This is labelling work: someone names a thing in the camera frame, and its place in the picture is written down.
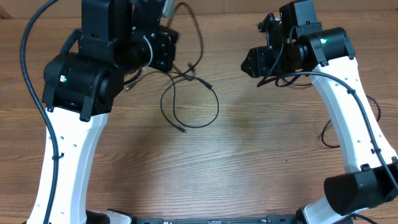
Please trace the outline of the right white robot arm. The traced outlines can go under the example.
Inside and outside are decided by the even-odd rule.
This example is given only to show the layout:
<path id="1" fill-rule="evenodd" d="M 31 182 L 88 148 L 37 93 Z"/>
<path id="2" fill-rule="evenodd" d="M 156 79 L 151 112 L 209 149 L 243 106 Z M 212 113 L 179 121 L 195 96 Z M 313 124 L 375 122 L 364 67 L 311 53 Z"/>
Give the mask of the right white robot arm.
<path id="1" fill-rule="evenodd" d="M 325 179 L 324 195 L 267 223 L 351 223 L 363 210 L 397 197 L 397 153 L 383 135 L 359 77 L 356 52 L 342 27 L 324 29 L 311 1 L 292 1 L 257 28 L 267 44 L 250 49 L 243 72 L 260 85 L 311 79 L 334 125 L 344 173 Z"/>

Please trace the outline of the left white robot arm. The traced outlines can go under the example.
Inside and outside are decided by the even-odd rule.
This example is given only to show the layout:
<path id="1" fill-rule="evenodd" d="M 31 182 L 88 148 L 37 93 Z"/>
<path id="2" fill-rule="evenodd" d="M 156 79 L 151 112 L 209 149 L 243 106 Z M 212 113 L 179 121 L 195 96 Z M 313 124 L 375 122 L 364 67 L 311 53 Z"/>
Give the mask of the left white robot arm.
<path id="1" fill-rule="evenodd" d="M 34 98 L 46 127 L 44 161 L 29 223 L 135 223 L 124 212 L 86 208 L 97 143 L 125 76 L 172 69 L 178 33 L 160 24 L 174 2 L 84 0 L 81 27 L 44 69 Z"/>

